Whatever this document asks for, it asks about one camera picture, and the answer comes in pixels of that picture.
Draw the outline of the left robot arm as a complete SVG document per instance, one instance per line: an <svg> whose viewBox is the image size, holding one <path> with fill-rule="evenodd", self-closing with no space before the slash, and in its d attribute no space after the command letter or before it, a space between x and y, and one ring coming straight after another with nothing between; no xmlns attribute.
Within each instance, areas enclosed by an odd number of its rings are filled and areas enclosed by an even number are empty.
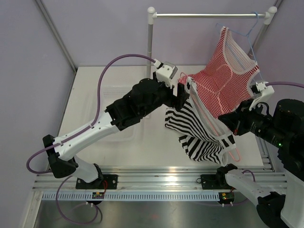
<svg viewBox="0 0 304 228"><path fill-rule="evenodd" d="M142 79L122 98L108 105L95 123L82 126L63 137L47 135L43 138L48 162L55 178L74 176L89 188L105 186L104 176L95 163L87 163L77 154L87 146L111 134L138 124L145 116L166 105L180 110L189 98L185 85L178 83L177 94L173 88L156 79Z"/></svg>

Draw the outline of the black white striped tank top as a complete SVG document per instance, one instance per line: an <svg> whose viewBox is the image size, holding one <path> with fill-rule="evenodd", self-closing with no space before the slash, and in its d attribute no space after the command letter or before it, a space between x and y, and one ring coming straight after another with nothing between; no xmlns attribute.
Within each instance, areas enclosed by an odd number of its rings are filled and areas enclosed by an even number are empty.
<svg viewBox="0 0 304 228"><path fill-rule="evenodd" d="M182 134L179 142L187 156L196 162L209 161L220 166L227 165L229 156L240 161L232 132L209 112L191 77L187 78L186 91L190 96L182 109L167 108L164 125Z"/></svg>

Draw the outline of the pink wire hanger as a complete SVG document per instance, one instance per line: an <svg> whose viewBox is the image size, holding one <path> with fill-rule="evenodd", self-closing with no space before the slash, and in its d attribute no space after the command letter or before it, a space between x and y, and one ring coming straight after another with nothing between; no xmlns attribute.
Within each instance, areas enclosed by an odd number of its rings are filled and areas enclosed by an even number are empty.
<svg viewBox="0 0 304 228"><path fill-rule="evenodd" d="M173 123L177 131L184 133L179 138L190 159L210 161L222 166L228 163L228 155L235 162L241 160L232 132L212 115L212 108L220 114L223 109L218 94L205 87L194 75L180 74L179 82L190 85L189 99L180 111L175 111L167 123Z"/></svg>

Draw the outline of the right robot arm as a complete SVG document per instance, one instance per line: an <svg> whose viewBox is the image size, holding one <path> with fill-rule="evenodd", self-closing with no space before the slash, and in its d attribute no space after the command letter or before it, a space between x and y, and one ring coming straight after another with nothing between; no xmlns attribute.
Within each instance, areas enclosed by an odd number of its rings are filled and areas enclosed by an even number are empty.
<svg viewBox="0 0 304 228"><path fill-rule="evenodd" d="M280 100L273 115L262 108L250 109L253 100L219 116L234 135L248 132L278 148L278 158L285 169L285 194L262 188L247 178L235 165L217 169L216 184L240 191L256 207L261 220L270 228L304 226L304 104L294 99Z"/></svg>

